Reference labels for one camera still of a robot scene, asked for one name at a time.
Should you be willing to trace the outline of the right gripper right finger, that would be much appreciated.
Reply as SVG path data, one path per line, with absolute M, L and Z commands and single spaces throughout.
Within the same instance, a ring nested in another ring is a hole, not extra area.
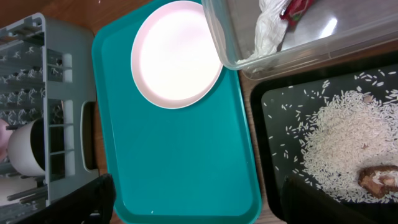
M 374 223 L 364 215 L 315 190 L 295 175 L 284 179 L 280 204 L 288 224 L 357 224 Z

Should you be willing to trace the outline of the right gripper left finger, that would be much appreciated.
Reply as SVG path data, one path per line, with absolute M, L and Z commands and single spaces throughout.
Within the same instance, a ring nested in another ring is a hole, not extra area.
M 103 174 L 17 224 L 109 224 L 116 200 L 111 174 Z

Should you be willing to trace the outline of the white rice grains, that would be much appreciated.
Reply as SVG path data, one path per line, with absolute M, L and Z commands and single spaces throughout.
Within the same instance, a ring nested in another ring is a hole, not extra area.
M 397 86 L 378 98 L 360 84 L 381 87 L 384 75 L 385 71 L 379 76 L 362 72 L 354 76 L 357 82 L 352 90 L 331 97 L 325 94 L 331 81 L 322 83 L 320 98 L 325 104 L 285 130 L 302 135 L 298 142 L 303 169 L 294 168 L 288 175 L 298 176 L 339 202 L 397 202 L 397 192 L 376 198 L 358 184 L 363 168 L 397 166 Z

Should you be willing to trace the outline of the brown food scrap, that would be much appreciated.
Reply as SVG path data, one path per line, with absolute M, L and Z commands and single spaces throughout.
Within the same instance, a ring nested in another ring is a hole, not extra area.
M 363 168 L 359 172 L 358 184 L 376 198 L 397 192 L 397 166 Z

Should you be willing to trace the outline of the grey green bowl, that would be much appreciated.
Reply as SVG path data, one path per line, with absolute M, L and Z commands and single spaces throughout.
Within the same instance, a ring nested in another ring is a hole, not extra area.
M 16 171 L 26 176 L 45 175 L 44 121 L 37 119 L 15 130 L 7 147 Z

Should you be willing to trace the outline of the small white pink saucer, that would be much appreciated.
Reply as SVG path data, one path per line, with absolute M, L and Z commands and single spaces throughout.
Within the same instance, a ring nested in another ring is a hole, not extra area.
M 1 119 L 1 132 L 0 132 L 0 160 L 3 161 L 7 157 L 7 146 L 9 138 L 11 137 L 13 131 L 7 130 L 6 127 L 9 126 L 5 120 Z

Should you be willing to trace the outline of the large white round plate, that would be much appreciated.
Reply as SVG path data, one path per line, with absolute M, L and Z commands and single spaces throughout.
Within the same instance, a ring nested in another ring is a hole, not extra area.
M 131 50 L 131 73 L 141 95 L 165 109 L 188 107 L 215 85 L 223 65 L 203 6 L 173 1 L 140 26 Z

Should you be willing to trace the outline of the white paper napkin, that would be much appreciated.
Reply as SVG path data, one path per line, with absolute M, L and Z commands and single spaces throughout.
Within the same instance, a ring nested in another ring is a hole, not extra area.
M 288 0 L 259 0 L 261 13 L 256 22 L 254 51 L 237 64 L 250 62 L 277 52 L 288 28 L 288 22 L 280 18 Z

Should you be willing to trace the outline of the red snack wrapper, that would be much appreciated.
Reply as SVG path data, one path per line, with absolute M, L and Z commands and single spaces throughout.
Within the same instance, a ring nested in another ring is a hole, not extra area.
M 287 21 L 290 27 L 295 27 L 314 2 L 315 0 L 288 0 L 283 6 L 279 17 Z

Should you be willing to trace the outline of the black rectangular tray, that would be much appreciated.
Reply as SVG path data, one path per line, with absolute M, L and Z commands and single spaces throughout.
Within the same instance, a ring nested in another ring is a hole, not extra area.
M 383 86 L 360 82 L 364 90 L 380 98 L 386 90 L 397 86 L 397 52 L 263 81 L 254 87 L 250 101 L 262 176 L 268 206 L 277 218 L 285 219 L 280 204 L 280 190 L 285 176 L 291 174 L 294 168 L 303 169 L 299 146 L 302 135 L 286 134 L 285 130 L 298 125 L 305 115 L 325 104 L 320 98 L 321 85 L 325 80 L 331 81 L 325 90 L 326 96 L 331 97 L 341 90 L 352 90 L 357 82 L 355 75 L 368 72 L 379 76 L 381 71 L 386 72 Z

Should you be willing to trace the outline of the teal plastic serving tray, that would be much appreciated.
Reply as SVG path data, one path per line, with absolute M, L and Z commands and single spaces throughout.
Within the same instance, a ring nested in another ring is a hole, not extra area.
M 163 5 L 152 1 L 98 31 L 96 91 L 114 209 L 127 223 L 253 223 L 262 210 L 256 162 L 234 70 L 199 102 L 148 102 L 131 72 L 133 40 Z

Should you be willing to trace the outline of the grey plastic dish rack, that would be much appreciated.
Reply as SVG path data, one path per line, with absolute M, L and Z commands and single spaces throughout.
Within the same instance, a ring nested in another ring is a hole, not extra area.
M 1 29 L 1 119 L 13 132 L 44 121 L 45 175 L 1 161 L 1 222 L 17 223 L 98 177 L 91 152 L 96 101 L 93 33 L 36 13 Z

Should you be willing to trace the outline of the clear plastic bin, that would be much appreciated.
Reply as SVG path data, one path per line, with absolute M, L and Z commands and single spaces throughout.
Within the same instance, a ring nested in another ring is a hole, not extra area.
M 237 64 L 254 51 L 259 1 L 202 1 L 221 63 L 252 80 L 288 73 L 397 40 L 397 0 L 318 0 L 277 52 Z

